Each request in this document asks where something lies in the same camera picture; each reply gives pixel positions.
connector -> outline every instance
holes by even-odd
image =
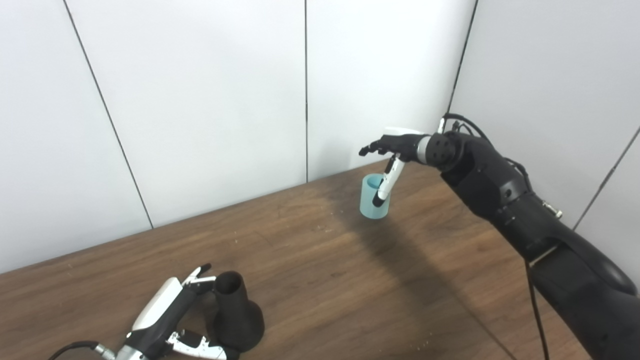
[[[93,351],[100,354],[100,356],[104,360],[115,360],[116,358],[116,354],[113,351],[106,348],[103,344],[98,344],[98,346],[96,346]]]

metal connector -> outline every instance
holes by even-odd
[[[548,202],[542,200],[542,206],[544,206],[545,209],[549,210],[549,212],[551,214],[553,214],[556,218],[561,218],[562,217],[562,210],[554,208]]]
[[[113,351],[106,348],[103,344],[98,344],[98,346],[96,346],[93,351],[100,354],[100,356],[104,360],[115,360],[116,358],[116,354]]]

robotic hand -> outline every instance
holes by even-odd
[[[444,133],[447,119],[468,124],[480,137]],[[405,163],[437,168],[471,212],[489,221],[525,259],[533,285],[594,360],[640,359],[635,284],[559,221],[562,213],[536,195],[521,164],[502,157],[475,124],[457,114],[445,114],[432,136],[393,131],[360,151],[394,153],[372,199],[375,206],[384,203]]]
[[[171,351],[201,359],[238,359],[240,352],[251,349],[262,338],[262,311],[248,300],[240,274],[201,277],[210,268],[210,264],[199,266],[182,283],[176,277],[167,279],[138,315],[117,354],[96,341],[78,341],[61,348],[49,360],[78,347],[91,348],[105,360],[157,360]],[[197,296],[208,292],[213,292],[218,301],[213,327],[221,343],[189,330],[177,331],[178,322]]]
[[[213,289],[215,276],[200,277],[210,268],[210,264],[199,266],[182,284],[176,277],[167,279],[138,315],[118,355],[102,354],[102,357],[105,360],[156,360],[176,351],[202,359],[237,359],[239,354],[231,348],[211,343],[195,332],[175,330],[196,297]]]

white wall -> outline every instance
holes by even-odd
[[[68,3],[154,225],[305,182],[304,1]]]
[[[386,126],[433,131],[473,0],[308,0],[309,180],[359,167]]]
[[[477,6],[451,110],[523,163],[568,225],[640,125],[638,13],[637,1]]]
[[[0,1],[0,272],[150,228],[62,1]]]

wall seam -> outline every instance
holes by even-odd
[[[589,204],[587,204],[587,207],[584,208],[584,211],[582,212],[582,214],[580,215],[580,218],[578,218],[578,221],[575,223],[575,225],[573,226],[573,230],[576,230],[578,228],[578,225],[580,225],[580,223],[582,222],[582,219],[587,215],[587,213],[589,212],[589,210],[591,209],[593,203],[596,201],[596,199],[598,198],[598,196],[600,196],[600,193],[602,192],[602,190],[604,189],[604,187],[607,185],[607,183],[609,182],[609,180],[611,179],[611,176],[613,175],[613,173],[618,169],[618,165],[620,164],[620,162],[622,161],[622,159],[625,157],[625,155],[627,155],[627,151],[631,148],[631,145],[633,145],[633,143],[635,142],[638,134],[640,133],[640,126],[638,127],[638,129],[636,129],[636,132],[634,133],[634,135],[631,137],[631,141],[629,141],[629,143],[627,144],[627,146],[625,147],[624,150],[622,150],[622,154],[620,154],[620,157],[618,158],[618,160],[616,160],[615,164],[613,165],[613,167],[611,168],[611,170],[609,170],[609,172],[607,173],[607,175],[604,177],[604,180],[602,180],[602,183],[600,183],[600,186],[598,186],[598,190],[596,190],[596,193],[593,195],[593,197],[591,198],[591,200],[589,201]]]
[[[98,79],[95,77],[95,73],[93,71],[93,67],[91,66],[91,62],[89,61],[89,56],[86,53],[84,48],[84,44],[82,39],[80,38],[80,34],[78,33],[78,29],[76,27],[76,22],[74,21],[73,16],[71,15],[71,10],[69,9],[69,5],[67,4],[67,0],[62,0],[65,5],[65,9],[67,10],[67,15],[69,16],[69,20],[71,21],[71,26],[74,29],[74,33],[76,33],[76,38],[78,43],[80,43],[80,48],[82,49],[84,60],[86,61],[87,66],[89,67],[89,71],[91,72],[91,77],[93,78],[93,83],[95,84],[96,89],[98,90],[98,95],[100,95],[100,100],[102,101],[102,105],[104,107],[104,111],[107,114],[107,118],[111,123],[111,128],[113,129],[113,133],[116,136],[116,140],[118,141],[118,146],[120,147],[120,151],[122,152],[122,156],[124,157],[124,161],[127,164],[127,168],[129,169],[129,173],[131,175],[131,179],[133,180],[133,185],[136,187],[136,191],[138,193],[138,197],[140,198],[140,202],[142,203],[142,208],[145,210],[145,214],[147,215],[147,220],[149,221],[149,226],[154,228],[154,224],[151,221],[151,216],[149,216],[149,211],[147,210],[147,205],[145,204],[144,199],[142,198],[142,193],[140,192],[140,187],[138,186],[138,182],[136,181],[136,177],[133,175],[133,170],[131,170],[131,165],[129,164],[129,159],[127,158],[127,154],[124,151],[124,147],[122,147],[122,142],[120,141],[120,136],[118,135],[118,131],[113,123],[113,119],[111,118],[111,113],[109,112],[109,108],[107,107],[107,103],[104,100],[104,96],[102,94],[102,90],[100,89],[100,85],[98,84]]]

